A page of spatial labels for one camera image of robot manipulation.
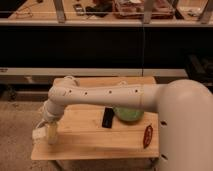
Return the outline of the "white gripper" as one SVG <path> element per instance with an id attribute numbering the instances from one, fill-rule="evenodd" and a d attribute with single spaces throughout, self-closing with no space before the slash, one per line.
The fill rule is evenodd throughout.
<path id="1" fill-rule="evenodd" d="M 42 107 L 43 119 L 48 122 L 47 125 L 47 141 L 54 144 L 57 141 L 57 128 L 59 121 L 64 114 L 64 107 L 57 105 L 51 101 L 45 101 Z"/>

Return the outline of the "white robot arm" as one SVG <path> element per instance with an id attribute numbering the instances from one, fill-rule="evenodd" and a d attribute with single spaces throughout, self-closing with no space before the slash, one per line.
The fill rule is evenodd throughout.
<path id="1" fill-rule="evenodd" d="M 158 170 L 213 171 L 213 93 L 197 81 L 82 87 L 68 76 L 50 88 L 44 120 L 60 120 L 71 104 L 154 112 L 159 118 Z"/>

